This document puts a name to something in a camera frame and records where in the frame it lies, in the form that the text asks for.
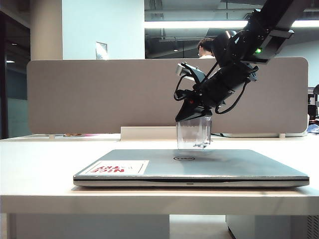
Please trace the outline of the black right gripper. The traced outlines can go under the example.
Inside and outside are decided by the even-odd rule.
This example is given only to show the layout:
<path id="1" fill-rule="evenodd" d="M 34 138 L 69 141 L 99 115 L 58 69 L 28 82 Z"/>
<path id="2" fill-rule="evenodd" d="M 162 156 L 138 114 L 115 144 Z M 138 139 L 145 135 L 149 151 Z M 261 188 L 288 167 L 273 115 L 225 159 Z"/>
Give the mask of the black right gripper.
<path id="1" fill-rule="evenodd" d="M 221 67 L 209 79 L 204 80 L 194 89 L 188 100 L 184 100 L 175 121 L 185 121 L 198 117 L 211 117 L 211 108 L 219 106 L 239 88 L 240 95 L 230 107 L 237 104 L 246 86 L 252 81 L 252 65 L 243 62 Z"/>

